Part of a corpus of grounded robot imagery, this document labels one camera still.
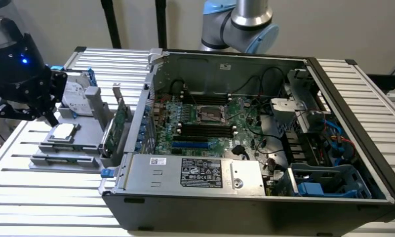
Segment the metal workbench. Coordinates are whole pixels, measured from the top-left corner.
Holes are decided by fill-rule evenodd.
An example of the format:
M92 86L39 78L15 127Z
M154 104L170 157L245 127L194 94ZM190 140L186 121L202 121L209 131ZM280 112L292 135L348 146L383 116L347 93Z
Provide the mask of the metal workbench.
M71 55L66 67L93 67L102 101L116 106L112 84L121 83L134 110L148 72L148 51L93 49ZM319 60L331 81L395 171L395 107L359 68L343 60ZM0 236L201 236L126 232L97 192L97 173L38 172L29 169L49 126L22 121L0 149ZM106 181L108 188L113 180ZM368 223L345 237L395 237L395 220Z

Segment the black pole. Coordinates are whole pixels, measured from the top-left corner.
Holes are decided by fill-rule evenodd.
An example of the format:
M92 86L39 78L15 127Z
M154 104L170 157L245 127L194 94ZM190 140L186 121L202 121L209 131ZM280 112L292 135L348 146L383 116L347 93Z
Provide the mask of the black pole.
M154 0L157 45L160 48L166 48L165 7L166 7L166 0Z
M100 0L100 4L102 5L102 9L104 9L112 47L121 48L116 15L113 13L112 0Z

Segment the power supply label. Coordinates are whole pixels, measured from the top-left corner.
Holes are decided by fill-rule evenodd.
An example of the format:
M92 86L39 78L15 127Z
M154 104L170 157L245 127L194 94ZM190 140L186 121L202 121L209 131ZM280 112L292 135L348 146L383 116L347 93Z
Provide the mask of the power supply label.
M218 159L181 159L182 187L222 188L221 161Z

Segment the white wall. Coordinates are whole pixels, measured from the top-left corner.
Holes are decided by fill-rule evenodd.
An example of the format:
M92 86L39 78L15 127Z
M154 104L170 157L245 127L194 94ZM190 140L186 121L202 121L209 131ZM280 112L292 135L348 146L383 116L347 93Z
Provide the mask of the white wall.
M13 0L45 63L62 65L77 46L110 47L98 0Z
M63 63L77 45L110 47L98 0L14 2L47 63ZM154 0L113 2L122 47L157 47ZM166 0L169 48L197 49L202 3ZM269 0L269 4L280 25L269 54L355 59L367 72L388 72L395 64L395 0Z

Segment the black chassis frame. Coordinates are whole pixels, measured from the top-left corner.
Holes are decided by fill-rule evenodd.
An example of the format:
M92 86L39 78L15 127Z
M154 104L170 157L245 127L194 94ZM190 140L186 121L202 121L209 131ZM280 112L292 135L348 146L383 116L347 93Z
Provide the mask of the black chassis frame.
M336 107L355 140L395 199L395 172L364 131L331 79L313 57L260 55L164 49L172 53L253 56L304 60ZM341 236L372 221L395 219L395 203L180 197L146 194L102 193L120 226L126 230L257 235Z

